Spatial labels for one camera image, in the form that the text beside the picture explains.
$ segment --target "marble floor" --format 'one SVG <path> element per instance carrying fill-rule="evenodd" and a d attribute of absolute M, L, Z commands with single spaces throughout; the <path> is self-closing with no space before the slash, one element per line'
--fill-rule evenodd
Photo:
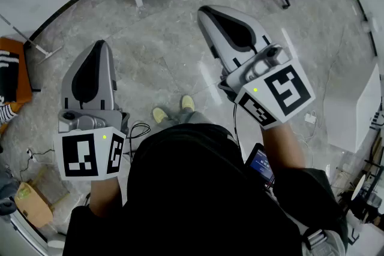
<path fill-rule="evenodd" d="M 330 83 L 361 63 L 371 61 L 373 50 L 368 35 L 363 33 L 361 13 L 355 0 L 291 0 L 282 10 L 281 0 L 143 0 L 137 8 L 134 0 L 80 0 L 60 15 L 38 37 L 47 50 L 64 48 L 37 66 L 41 55 L 27 52 L 31 83 L 41 88 L 31 103 L 21 110 L 2 138 L 5 152 L 0 156 L 14 175 L 26 167 L 26 149 L 44 152 L 52 148 L 52 135 L 57 132 L 61 80 L 76 56 L 96 40 L 106 40 L 113 50 L 118 91 L 116 102 L 131 114 L 130 124 L 144 121 L 151 126 L 151 111 L 165 107 L 170 113 L 179 109 L 184 94 L 192 95 L 196 107 L 211 121 L 233 132 L 232 110 L 224 92 L 217 88 L 221 66 L 215 60 L 199 31 L 196 12 L 201 5 L 226 5 L 259 20 L 273 42 L 298 55 L 316 93 L 316 100 L 296 115 L 292 128 L 304 137 L 312 135 L 314 125 L 304 121 L 306 112 L 314 110 L 320 123 L 323 96 L 331 63 L 336 59 Z M 258 124 L 238 109 L 238 133 L 244 159 L 255 142 L 262 142 Z M 370 147 L 370 132 L 357 154 L 344 153 L 327 144 L 326 125 L 316 129 L 307 145 L 300 142 L 307 166 L 327 172 L 335 178 L 336 167 L 353 168 L 361 163 Z M 61 182 L 51 154 L 37 157 L 49 164 L 42 185 L 48 185 L 46 196 L 54 201 L 69 191 L 54 212 L 54 221 L 42 230 L 66 232 L 70 212 L 81 204 L 90 190 L 89 182 Z M 129 163 L 123 161 L 120 176 L 124 202 Z M 41 164 L 30 161 L 23 179 L 33 178 Z"/>

